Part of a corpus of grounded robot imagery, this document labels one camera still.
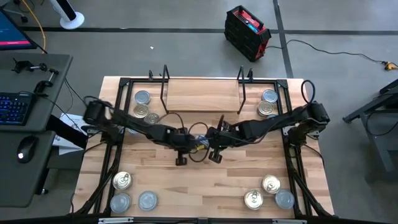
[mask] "wooden board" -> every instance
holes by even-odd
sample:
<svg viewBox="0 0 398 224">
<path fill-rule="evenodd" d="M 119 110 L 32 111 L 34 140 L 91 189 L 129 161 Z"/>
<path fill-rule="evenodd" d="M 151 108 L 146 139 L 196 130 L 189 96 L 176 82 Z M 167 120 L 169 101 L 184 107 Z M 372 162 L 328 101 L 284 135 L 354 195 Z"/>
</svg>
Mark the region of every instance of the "wooden board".
<svg viewBox="0 0 398 224">
<path fill-rule="evenodd" d="M 120 77 L 105 77 L 99 97 L 114 103 L 118 91 Z M 289 93 L 293 108 L 304 105 L 300 93 L 303 80 L 289 79 Z M 256 106 L 261 100 L 261 93 L 272 89 L 271 85 L 246 85 L 247 100 L 240 115 L 224 113 L 225 119 L 236 123 L 245 119 L 260 119 L 256 113 Z M 147 90 L 152 95 L 149 104 L 151 111 L 159 115 L 165 114 L 160 102 L 160 84 L 135 84 L 133 93 Z M 131 101 L 130 111 L 134 107 Z M 185 123 L 190 126 L 202 121 L 210 126 L 216 126 L 222 113 L 179 113 Z M 162 121 L 174 127 L 181 126 L 175 115 L 170 115 Z M 205 133 L 204 126 L 195 126 L 193 134 Z M 87 147 L 100 140 L 99 136 L 90 139 Z M 308 145 L 319 151 L 318 143 L 307 139 Z M 100 179 L 105 145 L 96 147 L 85 154 L 83 164 L 75 190 L 73 203 L 75 210 L 79 209 L 93 193 Z M 204 152 L 193 155 L 195 159 L 203 156 Z M 188 165 L 175 166 L 177 153 L 163 146 L 153 144 L 142 135 L 126 133 L 121 155 L 119 171 L 132 174 L 133 185 L 124 191 L 132 197 L 131 208 L 122 216 L 142 217 L 229 217 L 229 218 L 293 218 L 292 210 L 279 208 L 273 195 L 264 193 L 264 204 L 260 210 L 250 210 L 243 202 L 243 195 L 248 189 L 260 189 L 261 179 L 266 174 L 279 177 L 282 188 L 289 189 L 287 169 L 282 146 L 280 131 L 269 133 L 260 144 L 238 148 L 228 148 L 221 155 L 220 164 L 205 159 L 202 163 L 188 160 Z M 302 148 L 302 159 L 308 188 L 326 211 L 333 213 L 328 184 L 322 160 L 311 150 Z M 152 190 L 159 197 L 158 207 L 150 212 L 144 212 L 137 206 L 139 195 L 145 190 Z M 300 208 L 304 213 L 302 193 L 298 190 Z M 105 188 L 101 210 L 104 209 L 108 197 L 108 187 Z"/>
<path fill-rule="evenodd" d="M 169 111 L 238 111 L 239 106 L 237 80 L 169 80 Z"/>
</svg>

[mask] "black clamp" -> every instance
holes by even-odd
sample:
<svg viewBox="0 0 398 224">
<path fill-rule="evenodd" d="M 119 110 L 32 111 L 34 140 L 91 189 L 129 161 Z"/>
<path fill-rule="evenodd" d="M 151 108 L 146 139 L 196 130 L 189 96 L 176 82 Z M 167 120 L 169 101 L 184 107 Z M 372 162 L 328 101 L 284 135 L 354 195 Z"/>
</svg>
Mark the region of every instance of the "black clamp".
<svg viewBox="0 0 398 224">
<path fill-rule="evenodd" d="M 40 69 L 43 72 L 46 72 L 48 67 L 44 63 L 40 63 L 39 66 L 35 66 L 32 64 L 30 61 L 17 61 L 15 58 L 12 58 L 15 61 L 15 66 L 14 69 L 11 71 L 14 71 L 16 73 L 20 73 L 23 69 L 26 69 L 27 71 L 33 72 L 35 69 Z"/>
<path fill-rule="evenodd" d="M 51 76 L 48 81 L 40 81 L 38 84 L 36 84 L 35 90 L 33 91 L 37 96 L 43 96 L 43 97 L 48 97 L 47 94 L 43 93 L 44 89 L 46 87 L 51 87 L 53 86 L 53 83 L 51 82 L 52 77 L 54 75 L 58 75 L 59 72 L 55 69 L 50 68 L 49 72 L 51 72 Z"/>
</svg>

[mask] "gray desk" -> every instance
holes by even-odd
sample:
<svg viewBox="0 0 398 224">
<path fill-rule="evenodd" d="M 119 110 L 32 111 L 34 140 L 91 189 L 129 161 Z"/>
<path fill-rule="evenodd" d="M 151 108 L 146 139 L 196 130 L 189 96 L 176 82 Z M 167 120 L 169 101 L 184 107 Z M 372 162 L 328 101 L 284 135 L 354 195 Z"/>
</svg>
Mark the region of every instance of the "gray desk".
<svg viewBox="0 0 398 224">
<path fill-rule="evenodd" d="M 0 207 L 27 207 L 40 187 L 40 177 L 47 166 L 54 131 L 36 134 L 35 155 L 26 164 L 17 161 L 17 147 L 30 134 L 0 133 Z"/>
<path fill-rule="evenodd" d="M 33 72 L 23 71 L 20 74 L 11 71 L 14 68 L 14 61 L 28 60 L 34 65 L 45 63 L 48 68 L 54 68 L 60 73 L 53 78 L 53 87 L 46 88 L 44 93 L 48 94 L 48 99 L 56 102 L 60 93 L 63 81 L 67 75 L 69 66 L 72 62 L 70 55 L 59 54 L 27 54 L 0 52 L 0 92 L 17 93 L 19 91 L 33 92 L 36 84 L 42 80 L 48 80 L 51 76 L 50 72 L 34 70 Z M 40 132 L 44 131 L 50 118 L 54 104 L 49 100 L 38 98 L 29 119 L 25 126 L 0 126 L 0 131 L 23 131 L 23 132 Z"/>
</svg>

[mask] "computer mouse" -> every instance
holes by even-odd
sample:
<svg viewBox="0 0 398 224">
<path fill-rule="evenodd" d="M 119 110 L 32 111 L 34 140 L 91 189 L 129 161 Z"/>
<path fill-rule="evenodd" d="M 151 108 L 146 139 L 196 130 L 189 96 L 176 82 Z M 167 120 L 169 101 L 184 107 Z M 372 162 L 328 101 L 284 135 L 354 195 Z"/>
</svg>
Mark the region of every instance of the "computer mouse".
<svg viewBox="0 0 398 224">
<path fill-rule="evenodd" d="M 27 136 L 19 143 L 17 149 L 18 162 L 27 163 L 33 158 L 38 141 L 39 138 L 36 136 Z"/>
</svg>

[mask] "yellow cable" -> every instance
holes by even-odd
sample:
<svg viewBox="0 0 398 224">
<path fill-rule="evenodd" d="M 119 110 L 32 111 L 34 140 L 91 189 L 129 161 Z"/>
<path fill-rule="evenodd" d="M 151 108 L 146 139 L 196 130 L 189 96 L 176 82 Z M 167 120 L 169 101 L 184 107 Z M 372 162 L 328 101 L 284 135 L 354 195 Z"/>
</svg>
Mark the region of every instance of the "yellow cable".
<svg viewBox="0 0 398 224">
<path fill-rule="evenodd" d="M 29 5 L 26 4 L 25 0 L 22 0 L 22 2 L 25 4 L 26 8 L 29 10 L 29 12 L 32 14 L 33 18 L 35 18 L 37 24 L 40 27 L 40 30 L 42 31 L 42 35 L 43 35 L 43 49 L 45 50 L 45 35 L 44 35 L 44 30 L 42 25 L 40 24 L 39 20 L 37 19 L 36 15 L 33 13 L 33 11 L 30 9 Z"/>
</svg>

